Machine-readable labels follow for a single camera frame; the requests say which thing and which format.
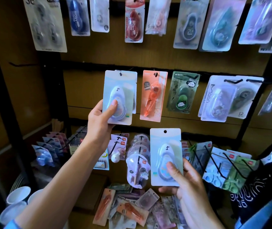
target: green correction tape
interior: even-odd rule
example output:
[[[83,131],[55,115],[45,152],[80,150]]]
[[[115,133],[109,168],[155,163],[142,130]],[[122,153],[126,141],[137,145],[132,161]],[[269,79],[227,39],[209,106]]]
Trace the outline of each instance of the green correction tape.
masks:
[[[176,103],[176,108],[178,110],[185,110],[188,107],[188,86],[181,86],[180,91],[178,92],[178,100]]]
[[[255,92],[251,88],[240,88],[237,91],[233,103],[230,108],[230,113],[238,110],[244,106],[249,100],[252,100],[255,97]]]

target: green package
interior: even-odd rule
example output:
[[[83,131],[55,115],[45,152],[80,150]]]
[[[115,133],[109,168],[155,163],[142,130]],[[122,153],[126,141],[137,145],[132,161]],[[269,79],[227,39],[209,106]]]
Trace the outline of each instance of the green package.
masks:
[[[240,171],[240,173],[247,178],[252,170],[245,164],[245,162],[249,165],[249,167],[252,168],[252,170],[256,170],[258,168],[259,162],[252,159],[243,158],[240,156],[237,157],[237,159],[234,161],[234,164]],[[224,182],[222,189],[237,194],[240,192],[245,181],[246,179],[241,177],[237,170],[232,166],[230,168],[228,178]]]
[[[196,73],[173,72],[167,102],[169,111],[190,113],[199,78],[200,75]]]

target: red correction tape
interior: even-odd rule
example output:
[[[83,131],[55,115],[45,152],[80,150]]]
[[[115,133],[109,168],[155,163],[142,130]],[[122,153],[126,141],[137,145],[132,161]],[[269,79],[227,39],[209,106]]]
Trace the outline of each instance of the red correction tape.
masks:
[[[126,35],[133,41],[138,41],[141,38],[141,19],[135,10],[131,11],[128,19],[128,27],[126,28]]]
[[[156,103],[157,98],[160,96],[161,93],[161,85],[158,81],[152,83],[151,91],[149,94],[149,98],[146,103],[144,117],[148,116],[153,108],[153,105]]]

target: orange package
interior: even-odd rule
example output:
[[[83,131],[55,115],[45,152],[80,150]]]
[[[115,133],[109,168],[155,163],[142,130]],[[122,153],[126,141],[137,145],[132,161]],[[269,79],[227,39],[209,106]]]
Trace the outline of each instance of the orange package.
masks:
[[[93,224],[100,226],[105,226],[109,211],[111,210],[111,205],[114,200],[115,190],[104,189],[101,201],[98,206],[98,210],[95,214]]]
[[[143,71],[140,119],[160,122],[168,72]]]
[[[149,212],[147,210],[143,210],[126,201],[122,201],[122,203],[119,204],[119,206],[117,207],[117,211],[128,217],[129,219],[135,220],[143,227],[145,226],[149,215]]]

